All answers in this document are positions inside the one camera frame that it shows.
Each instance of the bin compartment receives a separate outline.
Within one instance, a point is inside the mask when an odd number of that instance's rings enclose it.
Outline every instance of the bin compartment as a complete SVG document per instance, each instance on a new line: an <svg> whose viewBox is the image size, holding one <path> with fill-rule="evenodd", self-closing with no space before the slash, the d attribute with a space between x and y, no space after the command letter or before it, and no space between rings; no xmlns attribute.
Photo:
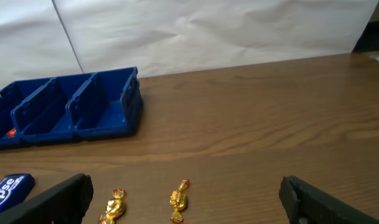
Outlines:
<svg viewBox="0 0 379 224"><path fill-rule="evenodd" d="M51 78L12 111L15 127L27 142L61 141L73 138L67 103L90 73Z"/></svg>
<svg viewBox="0 0 379 224"><path fill-rule="evenodd" d="M93 73L67 105L74 132L85 139L135 133L143 104L137 72L133 67Z"/></svg>
<svg viewBox="0 0 379 224"><path fill-rule="evenodd" d="M24 98L49 80L49 78L40 78L16 81L0 90L0 146L17 145L21 143L18 132L15 133L14 137L7 136L7 133L14 129L11 111L19 105Z"/></svg>

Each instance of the white paper sheet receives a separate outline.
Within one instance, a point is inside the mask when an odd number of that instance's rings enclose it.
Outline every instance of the white paper sheet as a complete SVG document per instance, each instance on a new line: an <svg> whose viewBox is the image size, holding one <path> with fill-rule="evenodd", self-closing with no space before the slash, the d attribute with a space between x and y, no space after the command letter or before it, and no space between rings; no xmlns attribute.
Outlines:
<svg viewBox="0 0 379 224"><path fill-rule="evenodd" d="M14 80L81 73L52 1L0 1L0 89Z"/></svg>
<svg viewBox="0 0 379 224"><path fill-rule="evenodd" d="M139 76L351 52L378 0L56 0L85 72Z"/></svg>

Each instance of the blue plastic container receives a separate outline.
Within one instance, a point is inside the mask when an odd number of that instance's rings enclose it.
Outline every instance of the blue plastic container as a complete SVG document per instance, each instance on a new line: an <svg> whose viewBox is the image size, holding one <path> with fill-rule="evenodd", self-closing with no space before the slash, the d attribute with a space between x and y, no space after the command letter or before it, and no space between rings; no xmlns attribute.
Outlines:
<svg viewBox="0 0 379 224"><path fill-rule="evenodd" d="M67 105L74 133L85 139L134 134L143 104L137 72L133 67L93 73Z"/></svg>
<svg viewBox="0 0 379 224"><path fill-rule="evenodd" d="M20 137L31 143L73 138L67 103L90 73L51 78L12 111Z"/></svg>
<svg viewBox="0 0 379 224"><path fill-rule="evenodd" d="M14 128L11 111L33 91L46 83L49 78L16 81L0 90L0 146L17 145L21 143L19 133L14 138L6 136L7 132Z"/></svg>

